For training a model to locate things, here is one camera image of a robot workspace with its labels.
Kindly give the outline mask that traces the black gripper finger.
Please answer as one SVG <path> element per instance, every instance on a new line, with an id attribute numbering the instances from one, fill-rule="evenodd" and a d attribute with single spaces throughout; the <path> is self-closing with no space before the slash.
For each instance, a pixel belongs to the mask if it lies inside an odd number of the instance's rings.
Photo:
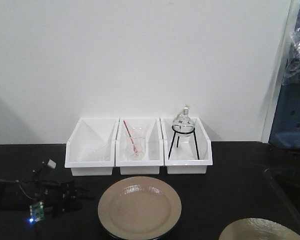
<path id="1" fill-rule="evenodd" d="M 78 211 L 83 203 L 77 198 L 62 199 L 52 207 L 52 217 L 56 218 L 62 214 Z"/>
<path id="2" fill-rule="evenodd" d="M 91 190 L 83 188 L 83 187 L 75 187 L 74 188 L 75 197 L 82 200 L 93 200 L 94 194 Z"/>

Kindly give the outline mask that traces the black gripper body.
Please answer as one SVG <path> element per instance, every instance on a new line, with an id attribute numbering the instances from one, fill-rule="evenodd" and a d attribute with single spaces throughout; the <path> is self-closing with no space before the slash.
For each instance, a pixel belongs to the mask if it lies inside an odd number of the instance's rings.
<path id="1" fill-rule="evenodd" d="M 53 218 L 60 216 L 66 211 L 72 196 L 75 195 L 75 182 L 36 181 L 34 202 L 43 202 L 43 208 Z"/>

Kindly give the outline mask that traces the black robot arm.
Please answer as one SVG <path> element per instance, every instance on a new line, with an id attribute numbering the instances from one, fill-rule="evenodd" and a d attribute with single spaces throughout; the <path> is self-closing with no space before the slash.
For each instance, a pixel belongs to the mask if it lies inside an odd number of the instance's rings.
<path id="1" fill-rule="evenodd" d="M 29 211 L 42 203 L 43 211 L 53 218 L 75 212 L 83 200 L 94 200 L 90 190 L 77 186 L 73 180 L 3 180 L 0 179 L 0 211 Z"/>

